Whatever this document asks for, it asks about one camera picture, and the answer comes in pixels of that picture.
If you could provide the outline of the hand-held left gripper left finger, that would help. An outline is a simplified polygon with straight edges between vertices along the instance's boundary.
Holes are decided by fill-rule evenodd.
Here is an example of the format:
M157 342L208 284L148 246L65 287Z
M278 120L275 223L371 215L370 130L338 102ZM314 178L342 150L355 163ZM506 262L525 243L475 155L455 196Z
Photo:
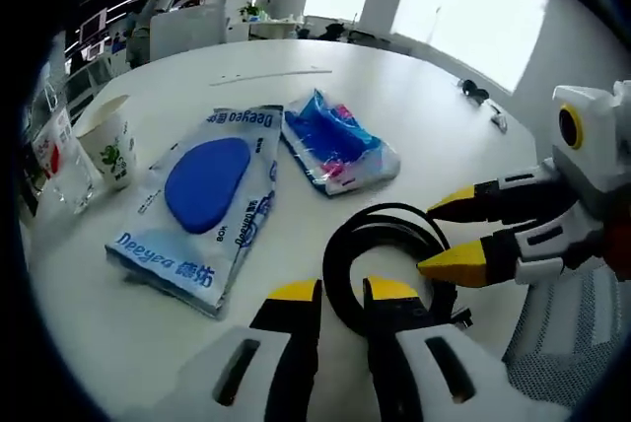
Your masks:
M164 421L304 421L318 369L322 282L273 291L187 363L162 401Z

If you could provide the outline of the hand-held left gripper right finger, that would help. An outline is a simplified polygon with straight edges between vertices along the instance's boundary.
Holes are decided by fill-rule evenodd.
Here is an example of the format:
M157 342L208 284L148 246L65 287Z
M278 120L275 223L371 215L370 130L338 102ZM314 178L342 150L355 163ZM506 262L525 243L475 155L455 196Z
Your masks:
M534 421L504 365L452 324L435 324L408 285L364 281L368 363L385 421Z

